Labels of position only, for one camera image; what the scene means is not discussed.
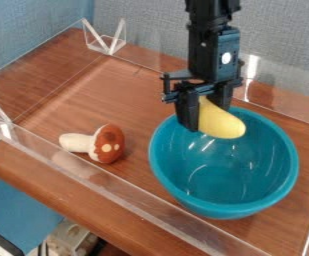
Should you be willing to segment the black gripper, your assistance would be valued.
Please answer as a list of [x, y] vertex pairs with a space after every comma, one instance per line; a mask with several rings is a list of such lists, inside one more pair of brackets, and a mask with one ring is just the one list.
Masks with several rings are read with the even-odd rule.
[[231, 104], [233, 90], [241, 86], [239, 30], [229, 25], [218, 30], [189, 26], [187, 68], [165, 73], [163, 98], [175, 103], [179, 124], [198, 131], [199, 96], [222, 110]]

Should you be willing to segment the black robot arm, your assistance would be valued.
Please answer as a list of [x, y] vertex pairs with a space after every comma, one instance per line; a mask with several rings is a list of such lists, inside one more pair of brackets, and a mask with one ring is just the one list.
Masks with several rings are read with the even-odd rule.
[[239, 0], [185, 0], [189, 13], [187, 68], [162, 75], [162, 101], [175, 106], [179, 124], [193, 132], [235, 138], [245, 125], [229, 113], [242, 85], [239, 30], [229, 25]]

